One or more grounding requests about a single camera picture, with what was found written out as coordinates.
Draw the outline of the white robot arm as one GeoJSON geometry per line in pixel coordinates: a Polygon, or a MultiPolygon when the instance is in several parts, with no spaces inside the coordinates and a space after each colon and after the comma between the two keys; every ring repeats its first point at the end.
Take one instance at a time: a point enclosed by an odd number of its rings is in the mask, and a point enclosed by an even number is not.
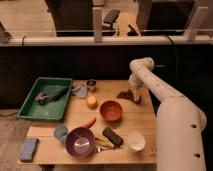
{"type": "Polygon", "coordinates": [[[152,73],[150,57],[130,62],[130,86],[145,85],[160,101],[156,118],[157,171],[207,171],[202,141],[205,113],[188,97],[152,73]]]}

